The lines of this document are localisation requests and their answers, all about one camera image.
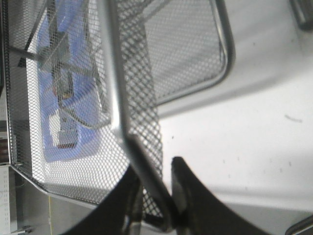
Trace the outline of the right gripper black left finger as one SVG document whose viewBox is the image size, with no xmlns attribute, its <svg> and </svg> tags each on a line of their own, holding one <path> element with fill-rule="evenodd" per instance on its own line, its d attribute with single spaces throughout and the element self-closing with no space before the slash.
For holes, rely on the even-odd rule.
<svg viewBox="0 0 313 235">
<path fill-rule="evenodd" d="M 142 221 L 142 184 L 132 167 L 107 197 L 65 235 L 138 235 Z"/>
</svg>

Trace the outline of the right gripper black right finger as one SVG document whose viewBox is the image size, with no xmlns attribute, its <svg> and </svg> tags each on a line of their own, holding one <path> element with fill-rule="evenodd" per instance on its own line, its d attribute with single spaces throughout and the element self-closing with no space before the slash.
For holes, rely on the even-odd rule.
<svg viewBox="0 0 313 235">
<path fill-rule="evenodd" d="M 178 235 L 267 234 L 214 196 L 182 157 L 174 157 L 171 166 L 172 198 L 179 211 Z"/>
</svg>

